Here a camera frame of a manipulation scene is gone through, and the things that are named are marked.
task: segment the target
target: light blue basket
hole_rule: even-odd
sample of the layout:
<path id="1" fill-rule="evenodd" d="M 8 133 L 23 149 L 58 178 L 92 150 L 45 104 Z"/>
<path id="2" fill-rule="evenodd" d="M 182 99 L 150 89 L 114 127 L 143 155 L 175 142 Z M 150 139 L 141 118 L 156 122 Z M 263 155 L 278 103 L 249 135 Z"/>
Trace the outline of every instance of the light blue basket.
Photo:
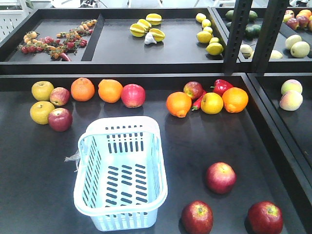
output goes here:
<path id="1" fill-rule="evenodd" d="M 78 149 L 76 208 L 100 231 L 154 225 L 168 194 L 158 123 L 145 116 L 98 119 Z"/>

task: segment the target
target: garlic bulb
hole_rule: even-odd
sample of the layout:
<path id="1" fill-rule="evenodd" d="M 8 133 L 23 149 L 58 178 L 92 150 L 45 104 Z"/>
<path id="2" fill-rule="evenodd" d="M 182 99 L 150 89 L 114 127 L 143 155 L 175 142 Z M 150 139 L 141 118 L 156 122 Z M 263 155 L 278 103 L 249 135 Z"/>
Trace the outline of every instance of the garlic bulb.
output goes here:
<path id="1" fill-rule="evenodd" d="M 155 39 L 154 39 L 152 33 L 147 33 L 146 36 L 145 36 L 145 41 L 144 41 L 144 43 L 145 43 L 146 45 L 151 44 L 151 43 L 157 44 L 157 41 L 155 41 Z"/>

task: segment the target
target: basket handle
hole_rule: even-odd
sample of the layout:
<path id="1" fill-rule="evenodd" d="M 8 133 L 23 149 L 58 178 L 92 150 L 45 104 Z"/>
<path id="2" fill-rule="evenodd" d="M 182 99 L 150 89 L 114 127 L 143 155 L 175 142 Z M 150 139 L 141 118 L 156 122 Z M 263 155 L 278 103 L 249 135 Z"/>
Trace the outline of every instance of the basket handle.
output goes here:
<path id="1" fill-rule="evenodd" d="M 154 136 L 157 138 L 157 140 L 160 140 L 160 131 L 159 129 L 150 127 L 150 126 L 144 126 L 140 128 L 117 128 L 117 129 L 97 129 L 90 132 L 83 133 L 79 140 L 78 140 L 78 149 L 80 154 L 80 162 L 82 162 L 82 165 L 86 165 L 87 161 L 84 160 L 82 157 L 82 152 L 80 145 L 84 144 L 84 140 L 87 137 L 90 136 L 98 136 L 98 135 L 122 135 L 122 134 L 134 134 L 134 133 L 151 133 L 154 134 Z"/>

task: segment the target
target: red bell pepper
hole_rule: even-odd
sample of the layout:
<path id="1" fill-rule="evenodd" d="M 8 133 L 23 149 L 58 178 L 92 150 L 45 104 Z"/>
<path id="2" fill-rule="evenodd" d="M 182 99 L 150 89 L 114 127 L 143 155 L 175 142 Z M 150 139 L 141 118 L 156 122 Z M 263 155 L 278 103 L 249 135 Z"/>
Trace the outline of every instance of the red bell pepper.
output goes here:
<path id="1" fill-rule="evenodd" d="M 203 94 L 193 103 L 191 111 L 196 111 L 200 109 L 201 101 L 206 93 L 207 92 L 204 90 Z"/>
<path id="2" fill-rule="evenodd" d="M 216 94 L 219 94 L 220 96 L 222 96 L 225 91 L 227 91 L 228 89 L 233 88 L 233 87 L 234 86 L 231 83 L 229 83 L 223 79 L 217 79 L 214 82 L 214 85 L 211 86 L 211 88 L 214 89 L 213 92 Z"/>

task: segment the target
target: black tray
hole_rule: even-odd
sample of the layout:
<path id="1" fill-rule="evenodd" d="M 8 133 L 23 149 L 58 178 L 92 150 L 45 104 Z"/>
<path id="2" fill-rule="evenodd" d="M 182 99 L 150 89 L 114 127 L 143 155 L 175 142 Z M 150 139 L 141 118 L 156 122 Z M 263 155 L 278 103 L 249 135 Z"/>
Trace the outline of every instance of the black tray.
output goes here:
<path id="1" fill-rule="evenodd" d="M 212 22 L 214 36 L 226 49 L 226 38 L 210 8 L 160 9 L 38 9 L 0 43 L 0 71 L 3 74 L 79 74 L 88 73 L 189 73 L 221 72 L 224 52 L 210 56 L 206 44 L 197 42 L 202 30 L 197 13 Z M 149 13 L 162 15 L 161 29 L 166 38 L 157 45 L 145 45 L 144 37 L 131 35 L 130 25 Z M 77 27 L 82 21 L 97 19 L 86 48 L 69 54 L 72 62 L 53 61 L 46 53 L 24 55 L 16 51 L 25 32 L 37 31 L 41 38 Z"/>
<path id="2" fill-rule="evenodd" d="M 252 83 L 260 93 L 271 116 L 283 133 L 289 147 L 300 162 L 301 168 L 312 184 L 312 75 L 307 74 L 248 74 Z M 282 97 L 281 86 L 288 79 L 296 79 L 303 86 L 303 103 L 296 111 L 285 111 L 279 107 Z"/>
<path id="3" fill-rule="evenodd" d="M 212 11 L 215 15 L 215 18 L 219 21 L 220 25 L 222 26 L 222 29 L 224 30 L 224 33 L 226 34 L 227 38 L 229 37 L 229 30 L 225 26 L 227 22 L 230 22 L 225 18 L 225 14 L 229 10 L 233 10 L 234 8 L 231 7 L 212 7 Z M 258 14 L 258 18 L 254 22 L 249 22 L 247 26 L 252 26 L 253 24 L 259 24 L 261 25 L 263 22 L 264 14 L 266 11 L 266 8 L 252 8 L 253 11 L 255 11 Z M 277 35 L 276 42 L 274 44 L 274 50 L 277 50 L 283 54 L 282 59 L 270 59 L 269 64 L 267 67 L 266 72 L 310 72 L 311 66 L 312 66 L 312 53 L 309 53 L 308 56 L 305 58 L 294 58 L 290 51 L 285 49 L 285 40 L 287 37 L 295 34 L 290 34 L 290 28 L 284 24 L 282 24 L 280 31 Z M 258 38 L 254 38 L 252 40 L 248 38 L 244 38 L 242 44 L 248 44 L 250 45 L 253 50 L 255 50 L 255 45 L 257 44 Z M 243 55 L 239 52 L 238 58 L 240 60 L 240 71 L 244 72 L 251 72 L 252 71 L 252 59 L 251 58 L 244 58 Z"/>
<path id="4" fill-rule="evenodd" d="M 97 94 L 88 102 L 71 99 L 64 107 L 72 111 L 74 122 L 64 133 L 30 119 L 29 109 L 36 102 L 30 90 L 35 81 L 49 80 L 69 88 L 78 77 L 90 78 L 95 86 L 111 77 L 123 85 L 140 84 L 147 91 L 146 102 L 128 109 L 121 100 L 107 104 Z M 217 78 L 247 91 L 250 100 L 243 112 L 222 110 L 207 115 L 195 111 L 185 118 L 168 113 L 165 102 L 170 93 L 181 91 L 190 80 L 209 90 Z M 185 234 L 181 211 L 195 199 L 210 204 L 212 233 L 252 234 L 247 211 L 261 200 L 281 207 L 283 234 L 312 232 L 311 196 L 306 193 L 311 186 L 245 74 L 16 75 L 0 76 L 0 87 L 1 210 L 5 223 L 0 233 L 100 233 L 89 217 L 75 209 L 76 167 L 74 162 L 64 163 L 64 157 L 76 152 L 79 137 L 95 119 L 141 115 L 154 118 L 160 126 L 169 193 L 154 226 L 114 233 Z M 227 195 L 216 195 L 204 185 L 205 171 L 217 161 L 232 165 L 238 176 Z"/>

